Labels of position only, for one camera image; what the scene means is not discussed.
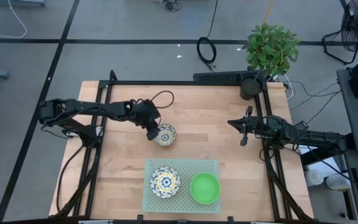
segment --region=green bowl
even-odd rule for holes
[[[214,203],[221,194],[221,184],[213,174],[202,172],[193,177],[190,194],[196,202],[207,205]]]

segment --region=wooden table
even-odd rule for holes
[[[83,82],[78,100],[95,101],[97,87],[98,82]],[[171,124],[177,130],[177,140],[169,147],[160,147],[148,141],[145,130],[133,123],[108,120],[91,218],[133,220],[138,214],[143,214],[146,220],[226,221],[228,216],[233,216],[235,221],[273,221],[265,164],[259,159],[261,140],[249,134],[248,144],[242,147],[242,135],[227,124],[229,119],[243,117],[249,105],[254,107],[253,115],[256,116],[255,100],[242,100],[238,86],[114,85],[111,101],[152,98],[162,90],[175,94],[172,106],[159,111],[162,123]],[[291,123],[283,84],[268,83],[268,92],[273,114]],[[262,94],[260,98],[266,115]],[[161,94],[154,103],[163,106],[170,100],[169,94]],[[78,115],[75,119],[83,124],[91,122],[91,116]],[[62,166],[80,146],[79,138],[68,140]],[[65,171],[61,206],[78,186],[84,151],[70,162]],[[305,213],[312,217],[300,157],[286,149],[281,150],[281,155],[287,189]],[[222,212],[142,213],[144,167],[146,159],[151,158],[217,159]],[[282,202],[280,192],[276,191],[278,201]],[[85,190],[80,214],[84,213],[87,195],[88,191]],[[57,212],[55,204],[56,193],[50,214]],[[282,203],[279,203],[279,207],[284,218]]]

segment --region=blue and white bowl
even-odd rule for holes
[[[154,138],[154,142],[159,146],[169,146],[177,138],[177,131],[170,124],[160,124],[158,126],[158,136]]]
[[[159,198],[170,198],[180,189],[180,177],[172,167],[164,166],[154,171],[150,178],[152,192]]]

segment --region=concrete floor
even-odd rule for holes
[[[215,1],[182,1],[183,9],[169,13],[149,1],[82,0],[70,39],[198,39],[208,33]],[[47,1],[46,8],[15,7],[28,28],[28,39],[60,38],[73,0]],[[263,20],[269,0],[220,1],[211,39],[242,40]],[[320,40],[339,29],[342,9],[337,0],[275,2],[268,22],[284,25],[303,40]],[[0,34],[21,35],[22,28],[10,10],[0,6]],[[0,80],[0,201],[21,148],[56,44],[0,44],[0,69],[11,78]],[[216,72],[245,70],[246,53],[240,45],[217,45]],[[341,57],[352,54],[342,47],[330,50]],[[323,54],[322,47],[301,46],[300,57],[288,72],[310,93],[336,81],[343,64]],[[195,45],[85,45],[66,44],[47,99],[76,98],[84,80],[107,79],[113,69],[120,80],[192,80],[194,73],[209,72],[199,60]],[[308,97],[299,84],[290,108]],[[327,92],[338,90],[333,86]],[[293,123],[308,121],[329,97],[313,98],[291,112]],[[45,218],[48,215],[66,142],[37,127],[5,221]],[[311,129],[350,132],[342,97],[335,96],[310,123]],[[310,188],[314,215],[321,221],[347,222],[342,193],[326,187]]]

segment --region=green plant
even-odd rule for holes
[[[297,45],[301,42],[296,39],[296,34],[284,31],[284,27],[271,26],[263,23],[252,30],[248,37],[249,43],[247,62],[253,69],[259,68],[265,76],[284,75],[290,69],[289,60],[295,62],[298,59]]]

